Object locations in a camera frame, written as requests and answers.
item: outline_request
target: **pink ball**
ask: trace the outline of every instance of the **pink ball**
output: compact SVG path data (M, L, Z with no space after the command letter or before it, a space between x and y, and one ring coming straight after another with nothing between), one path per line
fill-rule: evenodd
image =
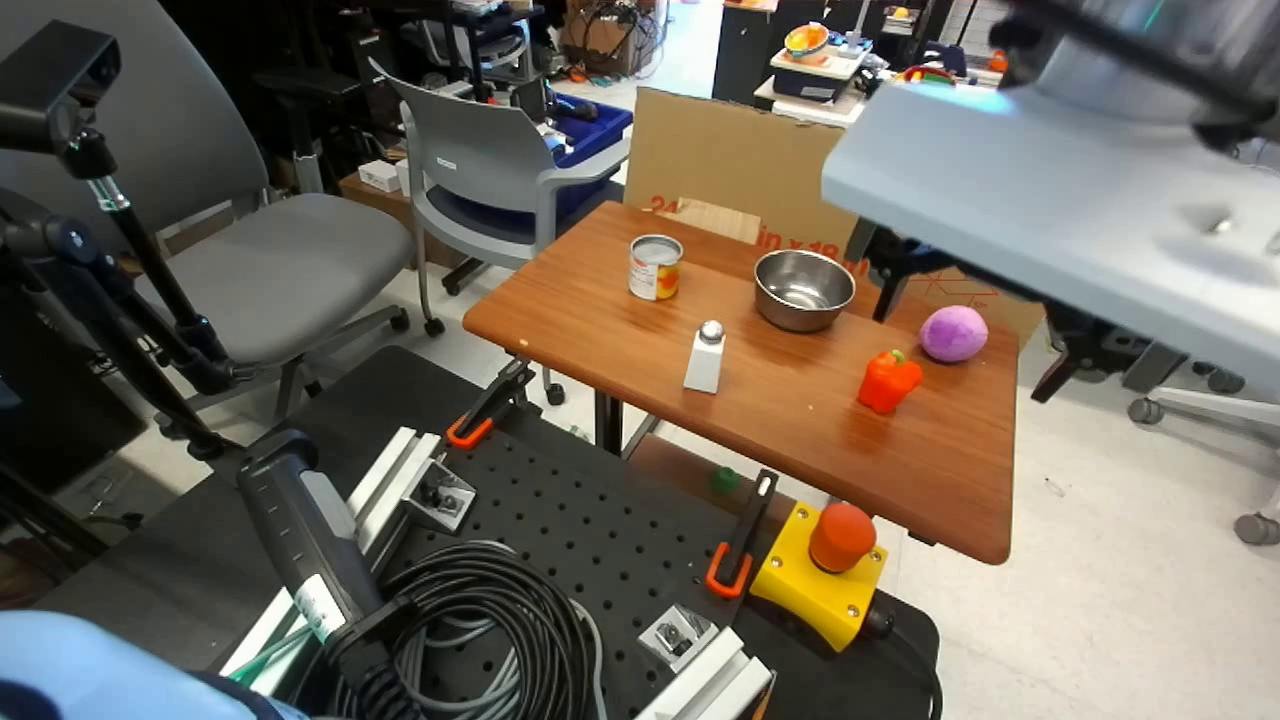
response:
M989 322L969 303L947 303L919 325L926 358L963 365L989 348Z

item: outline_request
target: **metal bowl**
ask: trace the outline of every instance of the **metal bowl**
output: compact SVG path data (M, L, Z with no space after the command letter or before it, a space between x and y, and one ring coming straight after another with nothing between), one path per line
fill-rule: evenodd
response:
M843 266L780 250L755 266L755 313L784 332L823 332L853 303L853 276Z

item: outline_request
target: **small bottle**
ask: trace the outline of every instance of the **small bottle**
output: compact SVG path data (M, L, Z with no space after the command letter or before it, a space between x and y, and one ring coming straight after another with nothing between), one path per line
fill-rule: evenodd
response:
M706 327L692 337L683 389L720 394L720 365L726 365L726 325L706 322Z

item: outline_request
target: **gray floor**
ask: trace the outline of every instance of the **gray floor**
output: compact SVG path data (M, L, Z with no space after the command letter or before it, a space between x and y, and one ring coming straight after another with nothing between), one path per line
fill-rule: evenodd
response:
M646 81L710 93L716 12L720 3L677 3L670 49ZM633 88L578 93L630 105ZM396 343L484 386L503 358L457 322L501 282L503 273L488 273L460 300L438 291L448 332ZM403 273L388 295L411 308L416 282ZM323 371L344 371L354 361L330 361ZM1272 619L1280 547L1245 547L1229 529L1275 487L1272 450L1192 420L1133 427L1127 394L1118 386L1067 386L1059 402L1033 405L1029 386L1043 365L1050 343L1033 341L1022 361L1018 541L1004 567L926 547L880 524L891 554L885 588L933 612L945 631L947 718L1280 718ZM594 427L587 394L572 389L547 420ZM266 395L219 413L219 427L236 442L252 442L266 423ZM673 436L752 473L726 450ZM150 433L73 500L107 511L153 509L199 477L199 465Z

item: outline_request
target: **black breadboard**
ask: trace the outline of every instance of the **black breadboard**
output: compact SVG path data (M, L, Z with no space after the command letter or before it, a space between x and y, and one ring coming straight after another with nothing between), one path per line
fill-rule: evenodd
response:
M454 536L430 520L411 524L386 574L407 567L460 541L501 541L546 574L563 595L580 601L609 644L603 690L614 718L636 718L670 679L640 631L673 604L733 625L749 653L780 671L770 718L928 718L928 679L912 650L933 664L936 628L915 607L880 593L898 617L898 640L861 640L843 658L828 653L810 628L765 604L726 607L699 585L714 543L736 518L689 494L633 477L618 455L547 427L520 423L498 433L448 469L478 486L465 529ZM434 659L441 690L484 690L503 644L478 644Z

